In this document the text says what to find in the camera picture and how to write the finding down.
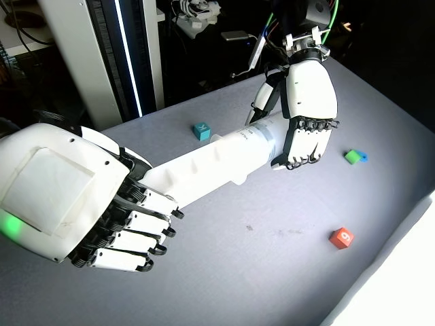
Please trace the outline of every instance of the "red cube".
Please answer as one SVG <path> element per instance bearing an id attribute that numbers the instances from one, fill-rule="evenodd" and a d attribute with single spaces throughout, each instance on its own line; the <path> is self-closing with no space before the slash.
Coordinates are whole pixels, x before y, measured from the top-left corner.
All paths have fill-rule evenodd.
<path id="1" fill-rule="evenodd" d="M 352 240 L 353 234 L 345 228 L 338 229 L 329 238 L 329 241 L 332 242 L 334 246 L 339 249 L 349 247 L 352 243 Z"/>

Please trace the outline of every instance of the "white tube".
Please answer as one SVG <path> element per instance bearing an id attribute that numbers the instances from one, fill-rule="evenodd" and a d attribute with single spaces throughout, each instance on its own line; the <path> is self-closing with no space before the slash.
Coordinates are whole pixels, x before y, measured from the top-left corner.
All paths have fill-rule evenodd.
<path id="1" fill-rule="evenodd" d="M 149 170 L 141 183 L 185 207 L 229 181 L 241 184 L 280 155 L 287 129 L 279 112 L 225 137 L 214 135 L 211 144 Z"/>

